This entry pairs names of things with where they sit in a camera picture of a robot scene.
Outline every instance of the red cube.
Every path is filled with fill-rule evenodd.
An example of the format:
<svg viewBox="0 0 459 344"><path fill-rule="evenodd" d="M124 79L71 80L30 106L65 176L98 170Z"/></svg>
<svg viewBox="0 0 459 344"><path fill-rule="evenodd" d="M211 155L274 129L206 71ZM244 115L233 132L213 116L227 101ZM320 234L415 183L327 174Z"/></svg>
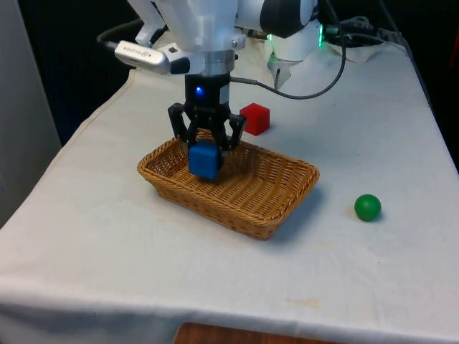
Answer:
<svg viewBox="0 0 459 344"><path fill-rule="evenodd" d="M252 135L259 135L270 128L270 109L258 105L250 104L244 107L240 114L247 118L245 131Z"/></svg>

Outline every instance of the green led light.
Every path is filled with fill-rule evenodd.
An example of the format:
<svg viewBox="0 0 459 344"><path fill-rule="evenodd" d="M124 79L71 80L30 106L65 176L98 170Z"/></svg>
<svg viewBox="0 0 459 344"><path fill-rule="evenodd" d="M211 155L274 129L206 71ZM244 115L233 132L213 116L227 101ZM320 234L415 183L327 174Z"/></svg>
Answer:
<svg viewBox="0 0 459 344"><path fill-rule="evenodd" d="M318 45L322 47L323 44L323 25L318 30Z"/></svg>

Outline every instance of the green ball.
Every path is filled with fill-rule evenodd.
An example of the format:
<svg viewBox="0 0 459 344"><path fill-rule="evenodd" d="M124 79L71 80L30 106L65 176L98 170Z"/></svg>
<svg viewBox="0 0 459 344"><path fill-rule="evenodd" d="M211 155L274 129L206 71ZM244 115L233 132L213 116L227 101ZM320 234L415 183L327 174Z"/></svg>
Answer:
<svg viewBox="0 0 459 344"><path fill-rule="evenodd" d="M354 206L357 216L363 221L373 221L381 214L381 202L373 195L360 196Z"/></svg>

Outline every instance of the black background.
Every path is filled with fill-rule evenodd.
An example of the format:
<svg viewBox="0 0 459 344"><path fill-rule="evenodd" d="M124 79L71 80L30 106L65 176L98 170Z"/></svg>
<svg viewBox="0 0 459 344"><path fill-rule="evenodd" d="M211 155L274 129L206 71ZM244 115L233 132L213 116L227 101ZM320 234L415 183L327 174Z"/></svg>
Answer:
<svg viewBox="0 0 459 344"><path fill-rule="evenodd" d="M137 16L126 0L19 2L62 143L125 82L128 68L95 41ZM364 15L390 28L377 0L334 0L341 19ZM410 43L435 118L458 166L458 65L450 57L459 29L458 0L386 0Z"/></svg>

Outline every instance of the cable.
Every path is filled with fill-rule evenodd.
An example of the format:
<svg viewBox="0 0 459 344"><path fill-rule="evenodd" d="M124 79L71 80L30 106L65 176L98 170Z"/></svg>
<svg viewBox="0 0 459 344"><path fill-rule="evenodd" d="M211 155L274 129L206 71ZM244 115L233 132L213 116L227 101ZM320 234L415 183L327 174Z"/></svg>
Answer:
<svg viewBox="0 0 459 344"><path fill-rule="evenodd" d="M272 87L270 87L268 85L265 85L265 84L263 84L263 83L261 83L261 82L259 82L257 80L245 79L245 78L242 78L242 77L232 77L231 81L232 82L237 82L237 83L240 83L240 84L259 86L259 87L262 87L262 88L264 88L264 89L266 89L266 90L268 90L268 91L270 91L272 93L275 93L276 95L280 95L281 97L285 97L285 98L293 99L293 100L313 99L313 98L317 98L317 97L323 95L324 93L327 93L341 79L341 76L343 74L344 68L346 66L346 42L344 40L343 27L341 25L341 22L339 21L338 15L335 12L335 9L331 5L330 0L324 0L324 1L327 3L327 6L329 7L330 12L332 14L333 20L335 21L335 24L338 26L339 33L341 34L341 47L342 47L342 50L343 50L342 56L341 56L341 67L339 69L339 72L338 72L337 76L335 77L335 80L333 80L333 82L329 86L327 86L326 88L324 88L320 92L314 93L313 95L288 95L286 93L283 93L281 91L276 90L275 88L272 88Z"/></svg>
<svg viewBox="0 0 459 344"><path fill-rule="evenodd" d="M400 45L403 44L403 36L402 33L400 32L397 24L395 24L394 19L390 15L389 11L387 10L386 4L384 3L384 0L379 0L379 5L381 6L382 11L384 12L384 15L386 16L387 20L389 21L389 24L393 28L393 30L397 33L397 38L398 38L398 43Z"/></svg>
<svg viewBox="0 0 459 344"><path fill-rule="evenodd" d="M98 38L97 38L97 41L98 41L99 44L103 45L108 50L113 51L118 46L117 42L114 42L114 41L111 40L111 37L114 34L117 34L119 32L123 32L123 31L128 30L128 29L132 29L132 28L137 27L138 25L140 25L142 23L143 23L142 19L135 19L135 20L130 21L128 23L118 25L117 27L113 27L112 29L108 29L107 31L104 31L101 34L99 34Z"/></svg>
<svg viewBox="0 0 459 344"><path fill-rule="evenodd" d="M429 104L429 107L432 108L432 103L430 102L430 96L429 96L429 92L427 91L427 86L425 84L424 79L422 78L421 72L419 71L419 67L417 66L417 63L415 61L415 56L413 55L413 52L411 50L410 45L408 44L408 41L402 36L402 33L400 32L397 24L395 24L394 19L392 18L390 12L387 10L384 0L379 0L379 5L381 6L382 11L384 12L384 15L386 16L389 23L391 24L393 30L397 34L399 44L401 44L407 50L408 56L410 56L411 63L415 69L417 78L421 84L422 90L424 91L424 95L425 95L425 98L427 99L427 103Z"/></svg>
<svg viewBox="0 0 459 344"><path fill-rule="evenodd" d="M375 43L378 43L378 44L381 44L381 43L390 44L393 47L396 47L401 52L404 52L405 54L410 55L410 52L408 52L407 49L403 45L400 45L400 44L394 43L394 42L389 42L389 41L386 41L385 39L382 39L382 38L379 38L379 37L375 37L375 36L372 36L370 34L357 34L357 33L355 33L355 34L345 34L344 36L345 37L349 37L350 39L352 39L352 37L362 37L362 38L367 38L367 39L373 39L373 41Z"/></svg>

